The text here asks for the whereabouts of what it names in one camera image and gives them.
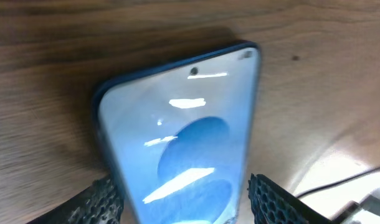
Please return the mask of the blue screen Galaxy smartphone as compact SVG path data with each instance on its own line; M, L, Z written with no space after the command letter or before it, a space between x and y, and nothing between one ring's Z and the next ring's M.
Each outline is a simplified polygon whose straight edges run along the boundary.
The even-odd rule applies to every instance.
M236 221L261 59L239 40L97 86L93 123L138 223Z

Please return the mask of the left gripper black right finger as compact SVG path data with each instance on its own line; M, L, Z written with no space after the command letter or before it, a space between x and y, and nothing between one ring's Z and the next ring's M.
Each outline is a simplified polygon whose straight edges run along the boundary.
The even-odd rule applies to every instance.
M248 183L255 224L332 223L262 174L252 174Z

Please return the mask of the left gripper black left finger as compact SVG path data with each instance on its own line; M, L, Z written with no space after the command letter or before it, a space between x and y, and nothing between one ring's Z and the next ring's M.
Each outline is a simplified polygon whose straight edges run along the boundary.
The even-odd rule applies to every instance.
M107 175L27 224L120 224L124 200Z

